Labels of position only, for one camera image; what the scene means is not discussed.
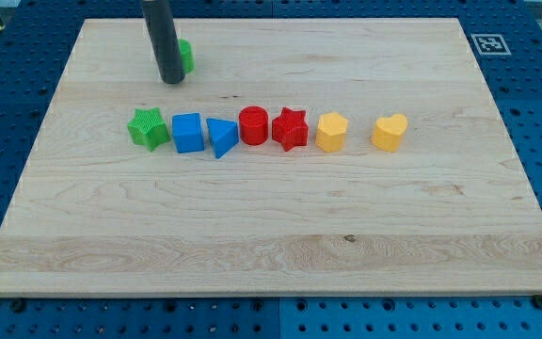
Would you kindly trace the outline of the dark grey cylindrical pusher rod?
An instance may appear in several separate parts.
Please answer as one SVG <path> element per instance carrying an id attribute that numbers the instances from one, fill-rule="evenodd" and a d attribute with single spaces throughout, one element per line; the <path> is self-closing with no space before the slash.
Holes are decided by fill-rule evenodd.
<path id="1" fill-rule="evenodd" d="M 162 81 L 181 83 L 185 72 L 169 1 L 142 0 L 141 8 Z"/>

